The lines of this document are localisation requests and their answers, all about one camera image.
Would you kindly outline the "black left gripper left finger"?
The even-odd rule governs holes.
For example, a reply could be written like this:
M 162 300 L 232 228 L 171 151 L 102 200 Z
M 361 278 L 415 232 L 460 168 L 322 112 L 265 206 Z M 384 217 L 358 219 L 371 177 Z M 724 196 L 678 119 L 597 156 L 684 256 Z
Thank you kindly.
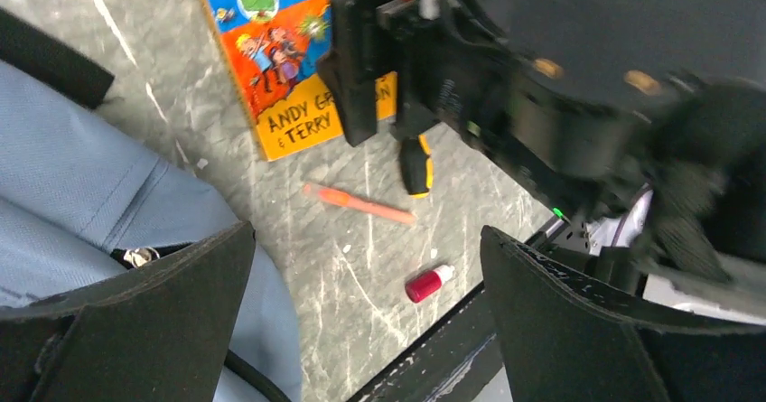
M 256 241 L 240 222 L 107 280 L 1 311 L 4 401 L 210 401 Z

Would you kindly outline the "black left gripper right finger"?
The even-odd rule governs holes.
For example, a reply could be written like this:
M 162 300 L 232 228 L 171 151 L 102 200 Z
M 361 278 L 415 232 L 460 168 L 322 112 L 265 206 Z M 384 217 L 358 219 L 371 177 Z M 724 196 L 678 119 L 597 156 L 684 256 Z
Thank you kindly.
M 762 401 L 765 330 L 654 304 L 481 231 L 516 401 Z

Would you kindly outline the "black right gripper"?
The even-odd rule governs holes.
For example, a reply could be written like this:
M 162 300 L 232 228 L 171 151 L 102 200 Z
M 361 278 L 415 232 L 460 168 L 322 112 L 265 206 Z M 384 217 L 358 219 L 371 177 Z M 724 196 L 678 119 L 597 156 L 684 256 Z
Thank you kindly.
M 330 0 L 317 72 L 348 144 L 378 132 L 377 79 L 396 68 L 377 9 Z M 660 43 L 670 0 L 439 0 L 397 18 L 417 115 L 437 117 L 549 206 L 621 208 L 668 187 L 653 127 L 667 114 Z

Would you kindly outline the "blue student backpack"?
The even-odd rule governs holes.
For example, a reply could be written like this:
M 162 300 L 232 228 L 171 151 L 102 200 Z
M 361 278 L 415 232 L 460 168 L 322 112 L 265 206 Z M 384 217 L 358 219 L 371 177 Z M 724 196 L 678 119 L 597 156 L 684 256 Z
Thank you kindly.
M 1 311 L 107 280 L 247 222 L 212 185 L 96 114 L 113 80 L 2 12 Z M 255 230 L 254 238 L 210 401 L 302 395 L 296 311 Z

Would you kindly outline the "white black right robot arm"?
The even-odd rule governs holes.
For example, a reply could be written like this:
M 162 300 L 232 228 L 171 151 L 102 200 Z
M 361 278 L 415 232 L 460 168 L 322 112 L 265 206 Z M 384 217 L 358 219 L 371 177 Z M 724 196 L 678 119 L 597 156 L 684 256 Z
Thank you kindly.
M 330 0 L 318 72 L 350 145 L 397 75 L 407 191 L 446 124 L 558 217 L 650 197 L 629 270 L 765 313 L 765 0 Z

